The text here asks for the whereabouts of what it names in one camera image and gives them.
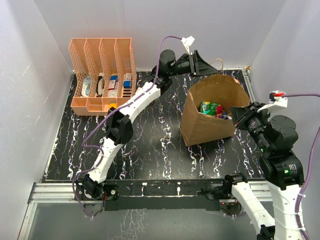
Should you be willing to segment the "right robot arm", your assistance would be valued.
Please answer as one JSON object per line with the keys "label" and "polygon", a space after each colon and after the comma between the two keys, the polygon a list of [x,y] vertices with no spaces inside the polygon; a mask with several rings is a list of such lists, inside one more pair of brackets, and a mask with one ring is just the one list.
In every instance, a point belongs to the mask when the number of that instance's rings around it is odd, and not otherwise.
{"label": "right robot arm", "polygon": [[248,215],[258,240],[305,240],[302,207],[296,203],[305,182],[301,161],[292,148],[299,136],[296,123],[284,115],[270,116],[267,106],[253,102],[230,108],[234,126],[248,131],[261,151],[259,165],[269,188],[274,215],[254,194],[242,173],[225,176],[223,194],[236,198]]}

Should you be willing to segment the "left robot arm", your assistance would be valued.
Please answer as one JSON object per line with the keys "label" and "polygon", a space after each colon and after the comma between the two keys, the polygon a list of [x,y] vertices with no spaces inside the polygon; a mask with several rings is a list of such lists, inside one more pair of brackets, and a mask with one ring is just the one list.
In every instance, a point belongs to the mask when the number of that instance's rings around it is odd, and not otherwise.
{"label": "left robot arm", "polygon": [[143,87],[125,104],[111,108],[100,122],[105,126],[105,139],[103,145],[97,147],[99,155],[91,169],[81,171],[81,185],[78,182],[79,177],[74,177],[72,190],[80,188],[93,200],[103,195],[103,182],[114,158],[120,148],[133,137],[134,120],[148,105],[165,93],[173,83],[173,76],[190,74],[200,77],[216,73],[218,70],[204,61],[197,50],[185,53],[180,58],[176,58],[174,51],[170,49],[159,53],[158,63],[147,76]]}

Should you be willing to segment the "red snack packet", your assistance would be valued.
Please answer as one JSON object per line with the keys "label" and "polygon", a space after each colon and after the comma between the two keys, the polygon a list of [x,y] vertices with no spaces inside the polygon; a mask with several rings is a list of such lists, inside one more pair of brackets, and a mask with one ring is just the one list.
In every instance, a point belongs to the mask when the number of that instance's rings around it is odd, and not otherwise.
{"label": "red snack packet", "polygon": [[223,106],[222,106],[222,105],[218,105],[218,106],[216,107],[216,114],[215,114],[215,116],[216,116],[217,118],[224,118],[226,115],[227,115],[227,114],[226,114],[226,112],[224,111]]}

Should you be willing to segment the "brown paper bag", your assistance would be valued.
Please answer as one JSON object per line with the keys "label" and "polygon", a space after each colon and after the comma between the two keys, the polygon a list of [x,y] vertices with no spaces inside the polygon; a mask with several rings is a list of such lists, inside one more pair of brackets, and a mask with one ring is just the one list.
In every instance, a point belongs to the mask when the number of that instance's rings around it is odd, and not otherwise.
{"label": "brown paper bag", "polygon": [[231,107],[246,107],[250,101],[240,82],[221,70],[192,85],[179,127],[185,145],[231,137],[235,132]]}

